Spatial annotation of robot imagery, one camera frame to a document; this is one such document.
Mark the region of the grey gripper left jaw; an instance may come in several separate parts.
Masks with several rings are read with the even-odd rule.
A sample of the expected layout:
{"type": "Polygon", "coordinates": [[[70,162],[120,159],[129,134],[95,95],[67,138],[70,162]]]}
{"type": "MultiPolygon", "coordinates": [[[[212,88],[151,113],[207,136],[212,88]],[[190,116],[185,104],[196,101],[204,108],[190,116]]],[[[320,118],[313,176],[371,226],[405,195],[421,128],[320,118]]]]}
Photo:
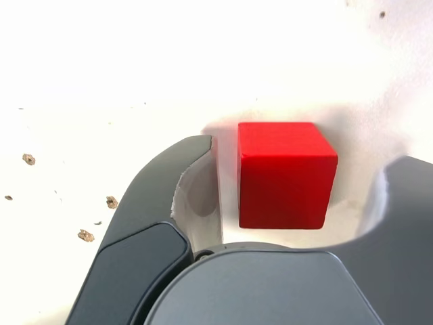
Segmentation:
{"type": "Polygon", "coordinates": [[[187,137],[127,188],[67,317],[68,324],[142,324],[195,253],[222,242],[217,145],[187,137]]]}

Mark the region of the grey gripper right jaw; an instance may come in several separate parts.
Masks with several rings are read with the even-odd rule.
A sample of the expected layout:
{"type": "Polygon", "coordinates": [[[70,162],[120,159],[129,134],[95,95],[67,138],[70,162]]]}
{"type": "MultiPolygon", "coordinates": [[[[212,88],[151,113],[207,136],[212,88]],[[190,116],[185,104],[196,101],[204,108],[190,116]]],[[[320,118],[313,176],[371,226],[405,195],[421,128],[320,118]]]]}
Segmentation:
{"type": "Polygon", "coordinates": [[[431,324],[432,165],[384,169],[366,234],[315,250],[225,251],[182,272],[146,324],[431,324]]]}

